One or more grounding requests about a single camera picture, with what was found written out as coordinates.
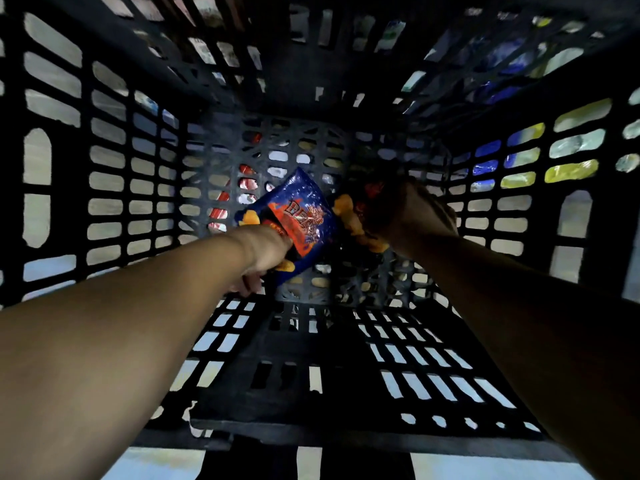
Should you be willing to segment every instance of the bare skin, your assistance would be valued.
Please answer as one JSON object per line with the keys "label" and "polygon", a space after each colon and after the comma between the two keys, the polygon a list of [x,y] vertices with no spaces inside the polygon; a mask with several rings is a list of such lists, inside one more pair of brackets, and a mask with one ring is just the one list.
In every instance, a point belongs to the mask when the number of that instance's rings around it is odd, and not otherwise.
{"label": "bare skin", "polygon": [[[635,303],[459,238],[412,183],[367,229],[434,277],[556,440],[600,479],[636,476]],[[155,411],[222,294],[247,294],[291,243],[244,226],[0,314],[0,478],[98,479]]]}
{"label": "bare skin", "polygon": [[417,184],[379,201],[369,229],[434,278],[554,439],[596,478],[637,477],[640,305],[460,238],[452,211]]}
{"label": "bare skin", "polygon": [[244,226],[2,311],[0,478],[101,478],[223,293],[260,290],[290,245]]}

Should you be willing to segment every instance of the human hand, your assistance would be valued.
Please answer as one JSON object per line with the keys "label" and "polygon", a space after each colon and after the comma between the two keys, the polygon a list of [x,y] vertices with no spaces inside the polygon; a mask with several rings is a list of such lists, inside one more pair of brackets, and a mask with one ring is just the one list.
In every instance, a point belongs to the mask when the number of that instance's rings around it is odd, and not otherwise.
{"label": "human hand", "polygon": [[414,178],[385,183],[367,208],[364,227],[409,258],[421,236],[458,236],[453,209],[439,202]]}
{"label": "human hand", "polygon": [[241,226],[231,229],[228,237],[235,239],[244,248],[247,268],[242,278],[233,284],[229,291],[239,292],[242,296],[258,293],[262,288],[260,277],[267,270],[281,263],[292,245],[292,240],[283,237],[268,226]]}

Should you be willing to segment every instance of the blue and orange chip bag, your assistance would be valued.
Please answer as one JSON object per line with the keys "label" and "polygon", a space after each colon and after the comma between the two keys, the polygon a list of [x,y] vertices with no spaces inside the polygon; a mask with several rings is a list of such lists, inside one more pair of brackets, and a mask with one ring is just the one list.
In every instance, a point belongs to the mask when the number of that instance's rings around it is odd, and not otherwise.
{"label": "blue and orange chip bag", "polygon": [[311,267],[337,231],[337,220],[322,191],[301,168],[296,168],[282,185],[238,211],[236,222],[268,225],[293,241],[275,269],[276,286]]}

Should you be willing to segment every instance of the left arm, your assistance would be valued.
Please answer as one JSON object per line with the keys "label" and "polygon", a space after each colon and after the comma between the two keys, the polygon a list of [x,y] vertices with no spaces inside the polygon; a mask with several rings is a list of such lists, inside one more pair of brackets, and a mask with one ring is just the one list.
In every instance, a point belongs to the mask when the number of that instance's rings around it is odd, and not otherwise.
{"label": "left arm", "polygon": [[0,478],[104,475],[222,294],[259,290],[257,272],[290,245],[266,226],[244,226],[2,311]]}

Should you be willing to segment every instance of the left hand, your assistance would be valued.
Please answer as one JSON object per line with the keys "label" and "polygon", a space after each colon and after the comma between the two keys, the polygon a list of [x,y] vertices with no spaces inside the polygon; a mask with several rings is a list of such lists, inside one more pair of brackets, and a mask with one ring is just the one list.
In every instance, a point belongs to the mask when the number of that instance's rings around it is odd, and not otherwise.
{"label": "left hand", "polygon": [[227,236],[242,244],[248,258],[249,266],[244,275],[229,288],[229,291],[239,292],[244,297],[260,292],[260,277],[279,265],[292,245],[290,238],[282,237],[274,229],[262,225],[236,227]]}

